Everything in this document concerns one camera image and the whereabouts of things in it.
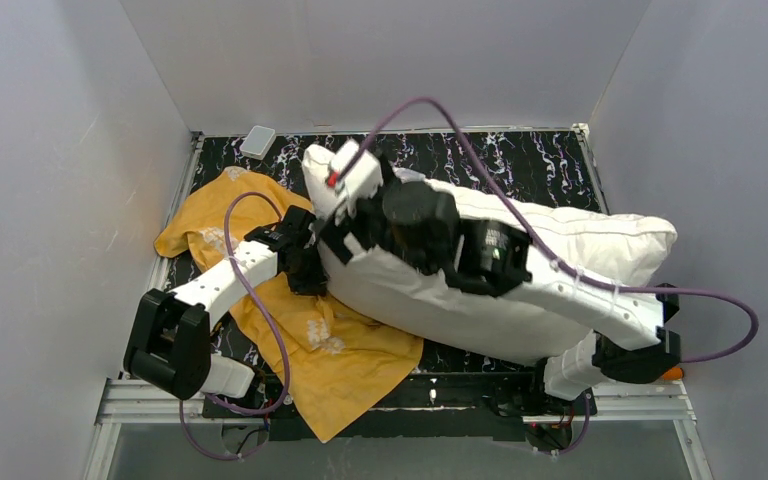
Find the yellow and blue pillowcase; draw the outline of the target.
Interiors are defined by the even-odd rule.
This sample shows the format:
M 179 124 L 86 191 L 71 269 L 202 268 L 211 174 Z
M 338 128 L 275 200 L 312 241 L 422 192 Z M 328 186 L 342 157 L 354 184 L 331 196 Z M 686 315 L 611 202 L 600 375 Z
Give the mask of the yellow and blue pillowcase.
M 231 217 L 231 241 L 271 224 L 306 198 L 266 175 L 231 166 L 192 193 L 154 243 L 161 257 L 189 253 L 200 271 L 226 254 L 224 217 Z M 326 443 L 398 386 L 419 364 L 423 339 L 384 325 L 326 297 L 293 294 L 284 276 L 256 292 L 275 319 L 289 354 L 289 393 L 315 437 Z

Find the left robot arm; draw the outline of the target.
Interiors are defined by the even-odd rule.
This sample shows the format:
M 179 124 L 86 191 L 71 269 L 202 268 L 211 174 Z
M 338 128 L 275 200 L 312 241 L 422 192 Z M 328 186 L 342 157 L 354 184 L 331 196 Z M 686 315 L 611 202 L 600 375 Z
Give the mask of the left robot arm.
M 125 370 L 180 400 L 196 393 L 242 398 L 254 370 L 215 354 L 211 333 L 248 292 L 285 276 L 297 295 L 322 296 L 326 276 L 312 244 L 314 215 L 290 207 L 274 227 L 257 227 L 233 254 L 171 291 L 152 289 L 140 299 L 124 355 Z

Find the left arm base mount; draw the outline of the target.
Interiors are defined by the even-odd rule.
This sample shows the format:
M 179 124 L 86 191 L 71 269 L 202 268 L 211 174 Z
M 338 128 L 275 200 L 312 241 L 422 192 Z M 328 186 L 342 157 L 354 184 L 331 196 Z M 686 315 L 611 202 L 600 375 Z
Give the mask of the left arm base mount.
M 272 372 L 258 374 L 246 395 L 239 399 L 233 399 L 218 395 L 218 398 L 238 408 L 262 410 L 271 406 L 283 390 L 283 380 L 280 375 Z M 254 420 L 266 417 L 269 430 L 276 441 L 293 441 L 305 437 L 308 432 L 307 425 L 298 412 L 290 395 L 281 402 L 281 405 L 268 414 L 254 416 L 241 415 L 231 409 L 223 407 L 212 400 L 203 401 L 202 416 L 210 420 Z

